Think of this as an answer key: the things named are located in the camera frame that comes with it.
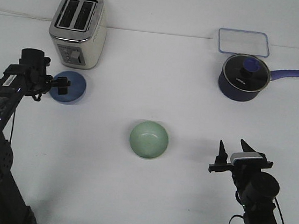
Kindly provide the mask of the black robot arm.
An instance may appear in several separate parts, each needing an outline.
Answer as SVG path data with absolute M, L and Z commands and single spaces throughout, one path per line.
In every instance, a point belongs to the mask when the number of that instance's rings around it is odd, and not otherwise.
M 66 93 L 70 81 L 66 77 L 54 80 L 47 74 L 49 64 L 42 50 L 24 48 L 19 62 L 9 65 L 0 78 L 0 224 L 38 224 L 11 173 L 13 150 L 3 130 L 23 97 L 38 102 L 52 87 Z
M 266 169 L 273 166 L 264 153 L 255 151 L 244 140 L 242 152 L 228 156 L 224 143 L 219 144 L 214 164 L 209 172 L 230 171 L 236 187 L 235 197 L 242 206 L 244 214 L 240 216 L 244 224 L 278 224 L 274 210 L 279 209 L 277 195 L 280 191 L 278 181 Z

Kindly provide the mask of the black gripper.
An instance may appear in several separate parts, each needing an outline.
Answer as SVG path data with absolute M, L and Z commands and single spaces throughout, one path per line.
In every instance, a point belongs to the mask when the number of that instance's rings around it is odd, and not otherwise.
M 247 142 L 243 139 L 240 140 L 243 153 L 247 156 L 260 156 L 266 157 L 265 154 L 257 152 L 254 150 Z M 251 167 L 249 165 L 244 166 L 233 166 L 231 163 L 227 163 L 228 154 L 225 151 L 224 143 L 220 140 L 218 155 L 215 159 L 215 164 L 210 164 L 209 172 L 225 172 L 231 171 L 232 180 L 237 191 L 244 190 L 246 185 L 252 178 L 252 175 L 257 172 L 261 172 L 262 169 L 268 169 L 273 166 L 273 162 L 263 161 L 258 167 Z
M 46 94 L 51 88 L 57 88 L 58 95 L 66 95 L 71 81 L 67 77 L 58 77 L 53 80 L 47 74 L 46 68 L 50 66 L 51 58 L 45 57 L 42 50 L 35 48 L 24 48 L 21 51 L 19 65 L 24 66 L 24 77 L 27 84 L 25 96 L 32 97 L 39 102 L 42 95 Z

